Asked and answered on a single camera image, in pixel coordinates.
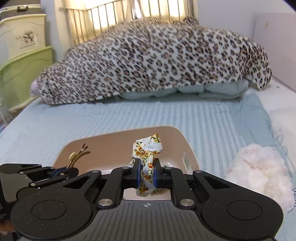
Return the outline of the person's left hand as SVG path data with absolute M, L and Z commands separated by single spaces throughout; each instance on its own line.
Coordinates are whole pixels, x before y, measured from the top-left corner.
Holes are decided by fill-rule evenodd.
M 0 232 L 3 235 L 7 235 L 9 232 L 15 232 L 14 227 L 12 226 L 9 220 L 1 220 L 0 222 Z

